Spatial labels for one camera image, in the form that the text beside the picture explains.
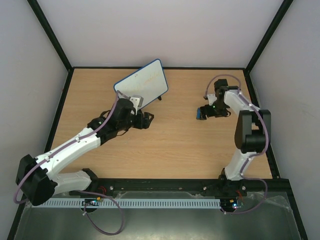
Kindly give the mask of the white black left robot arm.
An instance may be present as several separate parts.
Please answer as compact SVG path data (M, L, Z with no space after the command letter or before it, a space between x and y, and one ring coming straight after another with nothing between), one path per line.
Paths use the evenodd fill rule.
M52 196L84 191L92 183L91 176L84 170L73 173L61 171L85 153L100 147L107 141L126 133L129 129L148 129L154 115L139 109L139 98L120 98L112 108L92 119L85 128L60 146L37 157L30 154L21 158L16 175L18 190L25 198L13 201L22 204L29 201L39 206Z

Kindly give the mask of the blue whiteboard eraser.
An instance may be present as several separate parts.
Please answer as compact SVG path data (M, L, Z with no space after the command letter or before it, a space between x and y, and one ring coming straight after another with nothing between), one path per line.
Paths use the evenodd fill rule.
M197 108L197 111L196 111L196 119L197 119L197 120L203 120L203 118L202 118L202 112L201 112L201 108L200 108L200 107Z

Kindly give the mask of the blue framed whiteboard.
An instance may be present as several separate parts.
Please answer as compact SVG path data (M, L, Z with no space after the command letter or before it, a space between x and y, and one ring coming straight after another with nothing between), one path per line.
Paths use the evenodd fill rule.
M169 89L162 62L158 58L116 82L113 88L127 97L142 99L142 102L137 104L139 110Z

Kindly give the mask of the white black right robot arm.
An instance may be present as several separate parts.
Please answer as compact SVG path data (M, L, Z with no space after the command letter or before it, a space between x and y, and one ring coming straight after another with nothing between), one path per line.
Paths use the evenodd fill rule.
M214 83L214 93L205 93L204 99L208 104L197 109L198 120L226 118L231 113L237 115L234 133L236 150L223 170L226 179L218 183L218 191L229 196L236 189L233 181L243 179L252 160L267 151L271 140L271 113L251 103L238 86L229 86L226 79L218 79Z

